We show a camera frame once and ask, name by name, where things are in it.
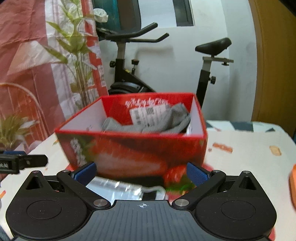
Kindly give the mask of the silver drawstring pouch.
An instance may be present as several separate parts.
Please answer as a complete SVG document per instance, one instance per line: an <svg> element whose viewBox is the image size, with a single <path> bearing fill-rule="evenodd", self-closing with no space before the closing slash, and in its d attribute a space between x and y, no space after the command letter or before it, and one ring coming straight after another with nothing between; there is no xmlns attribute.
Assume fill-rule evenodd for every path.
<svg viewBox="0 0 296 241"><path fill-rule="evenodd" d="M114 181L95 177L89 184L88 189L107 199L111 204L115 200L165 200L166 191L161 186L144 187L141 185Z"/></svg>

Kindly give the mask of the red cartoon table mat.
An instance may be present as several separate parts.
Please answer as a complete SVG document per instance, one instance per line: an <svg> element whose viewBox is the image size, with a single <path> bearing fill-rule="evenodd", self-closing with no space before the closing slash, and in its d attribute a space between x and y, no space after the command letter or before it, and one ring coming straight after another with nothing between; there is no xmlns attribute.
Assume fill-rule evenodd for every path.
<svg viewBox="0 0 296 241"><path fill-rule="evenodd" d="M153 177L152 181L132 181L130 184L144 187L161 186L166 191L166 200L170 202L195 188L195 185L187 177L186 165L171 168L165 173L164 178Z"/></svg>

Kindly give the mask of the orange plastic dish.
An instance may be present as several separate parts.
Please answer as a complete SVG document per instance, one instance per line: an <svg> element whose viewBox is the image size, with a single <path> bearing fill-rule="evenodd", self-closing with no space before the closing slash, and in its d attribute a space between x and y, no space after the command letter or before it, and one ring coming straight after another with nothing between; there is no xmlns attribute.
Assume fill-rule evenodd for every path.
<svg viewBox="0 0 296 241"><path fill-rule="evenodd" d="M290 172L289 185L290 185L290 197L291 197L294 208L296 208L296 164L294 164Z"/></svg>

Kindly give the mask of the grey knitted cloth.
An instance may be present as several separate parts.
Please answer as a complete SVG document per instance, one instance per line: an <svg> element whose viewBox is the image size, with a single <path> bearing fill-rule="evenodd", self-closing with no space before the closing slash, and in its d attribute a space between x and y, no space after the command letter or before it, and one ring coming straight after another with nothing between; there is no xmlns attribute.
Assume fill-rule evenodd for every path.
<svg viewBox="0 0 296 241"><path fill-rule="evenodd" d="M178 134L187 129L191 121L190 113L182 103L161 104L129 110L131 125L122 125L114 118L107 118L102 130L123 133Z"/></svg>

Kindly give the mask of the red patterned curtain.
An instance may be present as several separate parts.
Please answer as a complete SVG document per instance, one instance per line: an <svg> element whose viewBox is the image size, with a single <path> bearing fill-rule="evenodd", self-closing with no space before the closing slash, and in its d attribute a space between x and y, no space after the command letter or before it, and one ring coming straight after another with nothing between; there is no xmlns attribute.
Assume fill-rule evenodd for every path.
<svg viewBox="0 0 296 241"><path fill-rule="evenodd" d="M1 1L1 150L29 151L101 96L92 1Z"/></svg>

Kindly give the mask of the red strawberry cardboard box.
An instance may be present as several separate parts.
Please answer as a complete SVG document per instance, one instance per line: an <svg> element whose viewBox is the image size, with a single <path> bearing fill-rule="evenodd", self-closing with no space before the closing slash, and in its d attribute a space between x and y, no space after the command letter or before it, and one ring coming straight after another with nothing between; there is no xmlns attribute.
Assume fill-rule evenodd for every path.
<svg viewBox="0 0 296 241"><path fill-rule="evenodd" d="M131 125L130 109L182 103L190 113L187 129L178 134L105 132L111 117ZM193 93L139 93L100 97L56 128L62 149L73 166L95 162L97 173L110 179L163 176L188 162L204 162L208 135Z"/></svg>

